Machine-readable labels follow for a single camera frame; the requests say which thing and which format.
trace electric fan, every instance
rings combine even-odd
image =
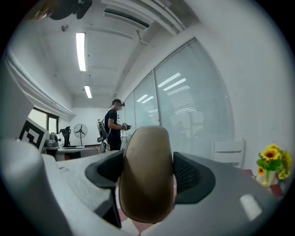
[[[87,128],[84,124],[77,124],[74,128],[74,134],[76,137],[80,138],[82,146],[82,138],[87,135]]]

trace ceiling vent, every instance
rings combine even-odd
[[[111,19],[119,20],[124,23],[130,24],[140,30],[146,30],[149,27],[149,24],[123,12],[118,12],[113,9],[105,9],[103,13],[104,17]]]

